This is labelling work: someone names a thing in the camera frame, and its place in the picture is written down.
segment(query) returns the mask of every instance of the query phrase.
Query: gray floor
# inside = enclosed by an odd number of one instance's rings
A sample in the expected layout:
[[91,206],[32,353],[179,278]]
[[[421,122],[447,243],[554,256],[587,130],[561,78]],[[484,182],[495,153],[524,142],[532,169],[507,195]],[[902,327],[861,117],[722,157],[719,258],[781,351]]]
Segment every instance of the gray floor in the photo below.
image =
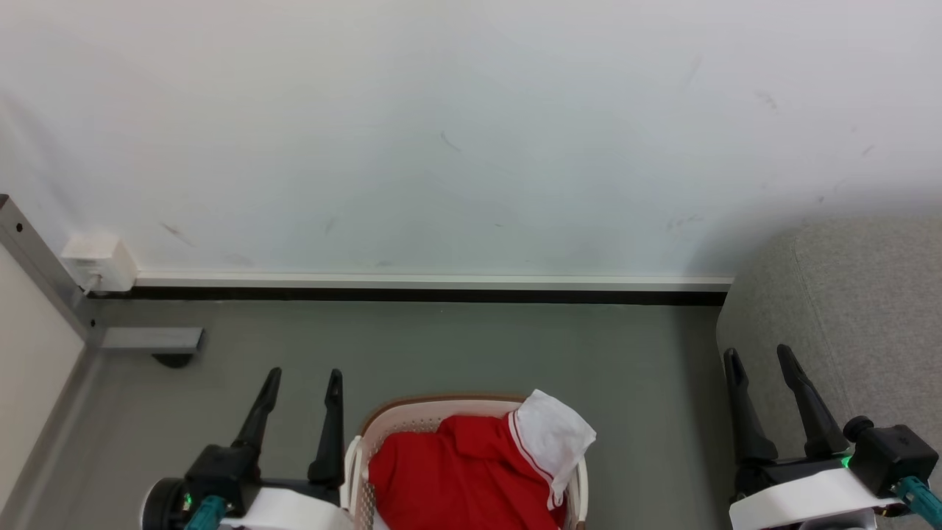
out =
[[236,434],[269,368],[284,369],[262,473],[302,478],[331,368],[347,438],[383,402],[542,389],[598,432],[588,526],[727,528],[732,455],[716,307],[337,302],[109,302],[108,325],[202,325],[181,371],[113,356],[37,529],[133,529],[148,487]]

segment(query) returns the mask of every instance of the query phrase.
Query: baseboard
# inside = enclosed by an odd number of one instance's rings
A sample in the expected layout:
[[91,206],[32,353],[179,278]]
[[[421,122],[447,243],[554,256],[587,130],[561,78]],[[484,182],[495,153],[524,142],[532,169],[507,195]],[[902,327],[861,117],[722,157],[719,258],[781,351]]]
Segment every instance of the baseboard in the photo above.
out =
[[138,287],[726,292],[733,278],[141,271]]
[[321,300],[722,306],[730,278],[142,273],[131,300]]

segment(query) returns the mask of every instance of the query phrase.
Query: black baseboard strip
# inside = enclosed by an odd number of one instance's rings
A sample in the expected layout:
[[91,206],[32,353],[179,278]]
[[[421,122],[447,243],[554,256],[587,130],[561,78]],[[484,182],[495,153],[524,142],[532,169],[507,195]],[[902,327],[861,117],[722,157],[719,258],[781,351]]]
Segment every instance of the black baseboard strip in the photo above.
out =
[[100,300],[322,300],[351,302],[482,302],[504,304],[626,304],[722,306],[725,292],[625,290],[437,290],[135,287],[92,294]]

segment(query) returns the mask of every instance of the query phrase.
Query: teal cable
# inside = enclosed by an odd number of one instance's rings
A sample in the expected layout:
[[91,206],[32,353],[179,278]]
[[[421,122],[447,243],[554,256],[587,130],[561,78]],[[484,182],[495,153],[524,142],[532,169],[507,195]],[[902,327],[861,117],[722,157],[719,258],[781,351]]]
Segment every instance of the teal cable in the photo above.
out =
[[185,530],[216,530],[226,516],[226,502],[222,497],[210,495],[203,499]]
[[902,479],[896,486],[896,496],[932,528],[942,530],[942,501],[921,480],[915,476]]

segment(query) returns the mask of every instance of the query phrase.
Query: gray sofa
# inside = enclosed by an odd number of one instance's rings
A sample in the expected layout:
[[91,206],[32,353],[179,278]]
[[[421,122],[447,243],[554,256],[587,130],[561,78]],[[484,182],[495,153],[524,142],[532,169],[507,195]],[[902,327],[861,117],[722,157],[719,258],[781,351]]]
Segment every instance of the gray sofa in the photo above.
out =
[[[831,221],[776,238],[736,277],[717,342],[739,351],[781,457],[804,454],[804,430],[780,343],[841,427],[858,415],[905,423],[942,450],[942,218]],[[936,468],[934,484],[940,477]],[[929,528],[917,518],[879,524]]]

